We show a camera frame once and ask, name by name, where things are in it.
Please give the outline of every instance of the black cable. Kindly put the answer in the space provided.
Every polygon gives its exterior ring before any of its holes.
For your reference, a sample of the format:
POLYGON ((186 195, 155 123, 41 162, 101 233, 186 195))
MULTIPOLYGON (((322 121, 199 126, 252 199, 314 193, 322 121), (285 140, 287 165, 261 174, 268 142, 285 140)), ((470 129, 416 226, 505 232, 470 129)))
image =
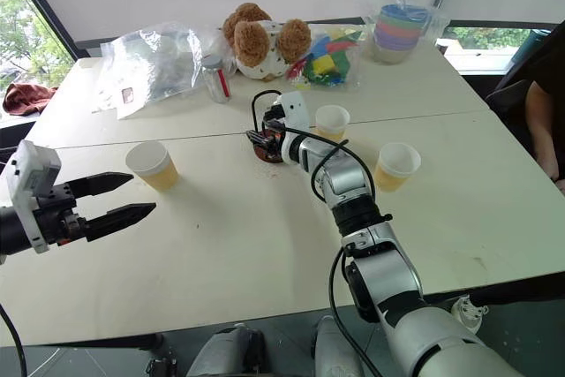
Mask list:
MULTIPOLYGON (((339 146, 339 143, 335 143, 333 140, 326 139, 326 138, 321 137, 317 134, 312 134, 311 132, 303 132, 302 130, 297 130, 296 128, 285 127, 283 124, 281 124, 277 121, 269 121, 266 124, 267 124, 267 127, 273 128, 273 129, 278 130, 278 131, 294 132, 295 134, 300 134, 301 136, 311 137, 312 139, 324 141, 324 142, 326 142, 326 143, 328 143, 332 146, 339 146)), ((374 188, 373 174, 371 174, 371 171, 367 168, 367 166, 365 165, 363 160, 361 158, 359 158, 355 153, 350 151, 347 147, 341 146, 340 149, 343 152, 345 152, 346 154, 350 155, 353 159, 355 159, 359 163, 359 165, 361 165, 361 167, 363 168, 363 171, 365 172, 367 178, 369 179, 369 184, 371 186, 371 194, 373 196, 373 201, 375 201, 376 191, 375 191, 375 188, 374 188)))
POLYGON ((27 377, 27 364, 26 364, 26 355, 24 354, 24 348, 22 348, 21 346, 21 341, 19 340, 19 335, 18 332, 16 331, 16 328, 11 323, 10 317, 8 316, 2 305, 0 305, 0 316, 2 316, 2 319, 6 323, 8 329, 10 330, 11 338, 14 339, 14 343, 16 345, 16 351, 18 353, 18 358, 19 358, 19 369, 21 371, 21 375, 22 377, 27 377))
POLYGON ((320 161, 320 163, 316 166, 316 168, 314 168, 314 171, 312 172, 312 176, 310 177, 310 187, 312 187, 312 191, 314 192, 316 197, 324 203, 326 203, 326 200, 318 192, 318 189, 316 188, 316 176, 318 175, 318 171, 320 171, 320 168, 324 166, 324 164, 329 160, 329 158, 331 158, 333 155, 335 155, 335 153, 338 150, 340 150, 343 146, 345 146, 348 143, 349 143, 349 140, 345 139, 344 141, 339 143, 337 146, 334 146, 334 148, 332 150, 330 150, 329 153, 326 156, 324 156, 324 158, 320 161))
POLYGON ((335 307, 335 300, 334 300, 334 276, 335 276, 335 269, 337 268, 337 262, 339 262, 340 258, 342 258, 342 257, 343 257, 343 259, 342 259, 342 270, 344 271, 344 269, 345 269, 345 259, 344 259, 345 255, 343 254, 342 248, 339 250, 339 252, 335 256, 334 262, 332 263, 332 268, 329 271, 329 285, 328 285, 329 307, 331 308, 332 314, 334 315, 335 324, 337 325, 339 330, 342 332, 343 337, 345 337, 345 339, 350 343, 351 347, 359 355, 361 360, 363 362, 365 362, 365 365, 367 366, 367 368, 369 368, 369 371, 371 371, 371 373, 375 377, 382 377, 382 374, 379 372, 377 367, 373 364, 372 360, 369 359, 369 357, 367 357, 367 354, 363 351, 361 346, 358 345, 358 343, 355 341, 355 339, 350 335, 349 331, 347 331, 347 328, 345 328, 345 325, 343 324, 342 319, 340 318, 339 314, 337 313, 337 308, 335 307))
POLYGON ((282 93, 279 92, 278 90, 263 90, 260 93, 257 93, 254 97, 253 100, 251 101, 251 113, 253 115, 253 125, 255 127, 255 131, 258 132, 259 131, 259 127, 257 126, 257 113, 255 112, 255 102, 263 95, 265 94, 269 94, 269 93, 274 93, 274 94, 278 94, 281 95, 282 93))

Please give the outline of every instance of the plastic wrap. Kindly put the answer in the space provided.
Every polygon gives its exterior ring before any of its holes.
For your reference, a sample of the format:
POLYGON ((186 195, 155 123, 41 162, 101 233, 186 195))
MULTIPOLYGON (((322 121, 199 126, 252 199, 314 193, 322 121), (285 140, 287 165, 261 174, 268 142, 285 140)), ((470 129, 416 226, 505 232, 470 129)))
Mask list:
POLYGON ((188 32, 188 44, 193 54, 192 86, 203 85, 202 59, 217 55, 222 59, 223 73, 231 77, 237 71, 236 57, 219 28, 202 27, 188 32))
POLYGON ((227 76, 236 71, 230 46, 222 32, 213 28, 163 23, 126 34, 101 48, 103 65, 93 111, 116 108, 118 119, 205 86, 201 61, 206 55, 220 55, 227 76))
POLYGON ((365 26, 311 24, 312 46, 286 72, 300 89, 358 86, 358 63, 365 44, 365 26))
POLYGON ((102 44, 97 109, 115 107, 119 119, 191 89, 194 67, 187 34, 188 28, 170 22, 102 44))
POLYGON ((449 23, 436 8, 419 0, 356 0, 367 24, 374 25, 374 52, 378 60, 404 60, 421 38, 431 40, 449 23))

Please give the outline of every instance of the tree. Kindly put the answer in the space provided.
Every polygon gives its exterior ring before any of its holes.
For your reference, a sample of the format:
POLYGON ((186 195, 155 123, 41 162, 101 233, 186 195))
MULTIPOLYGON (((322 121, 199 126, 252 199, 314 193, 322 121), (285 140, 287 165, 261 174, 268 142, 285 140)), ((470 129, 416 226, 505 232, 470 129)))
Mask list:
POLYGON ((520 28, 448 27, 444 37, 457 39, 464 49, 519 47, 530 30, 520 28))
MULTIPOLYGON (((58 86, 73 61, 39 11, 28 0, 0 0, 0 60, 45 86, 58 86)), ((0 76, 4 91, 14 73, 0 76)))

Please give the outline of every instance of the table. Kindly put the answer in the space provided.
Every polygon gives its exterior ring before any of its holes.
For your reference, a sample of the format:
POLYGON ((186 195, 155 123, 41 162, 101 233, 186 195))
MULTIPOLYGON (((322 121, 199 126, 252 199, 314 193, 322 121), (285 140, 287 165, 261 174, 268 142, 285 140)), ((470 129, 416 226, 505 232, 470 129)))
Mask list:
MULTIPOLYGON (((91 113, 101 65, 100 58, 80 59, 27 138, 41 146, 81 147, 241 133, 252 128, 250 105, 258 92, 295 89, 283 79, 264 83, 238 74, 230 81, 233 99, 226 105, 213 103, 200 91, 174 96, 118 121, 114 110, 91 113)), ((398 65, 377 64, 364 57, 359 75, 357 91, 306 91, 312 122, 316 109, 331 103, 343 105, 352 123, 488 110, 440 52, 426 42, 398 65)), ((259 110, 272 101, 266 96, 258 102, 259 110)))
MULTIPOLYGON (((393 214, 426 294, 563 270, 565 198, 492 112, 352 124, 346 137, 369 167, 389 141, 406 141, 422 154, 418 174, 398 192, 379 193, 378 203, 393 214)), ((259 161, 241 134, 164 143, 182 175, 170 192, 135 178, 79 200, 77 208, 92 218, 155 201, 146 219, 90 244, 12 255, 0 267, 0 302, 23 343, 129 336, 328 306, 328 271, 340 236, 303 171, 259 161)), ((59 149, 58 181, 126 171, 131 146, 59 149)), ((0 184, 5 198, 4 177, 0 184)), ((337 303, 351 304, 337 281, 337 303)), ((0 342, 10 343, 0 331, 0 342)))

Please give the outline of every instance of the stuffed animal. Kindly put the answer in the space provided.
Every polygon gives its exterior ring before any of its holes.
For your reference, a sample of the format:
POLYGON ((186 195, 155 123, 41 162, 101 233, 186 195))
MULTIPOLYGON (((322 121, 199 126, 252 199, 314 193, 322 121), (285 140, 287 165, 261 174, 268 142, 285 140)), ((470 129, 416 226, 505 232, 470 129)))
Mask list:
POLYGON ((271 81, 283 75, 310 48, 310 28, 300 19, 271 20, 257 4, 241 4, 223 23, 237 67, 250 79, 271 81))

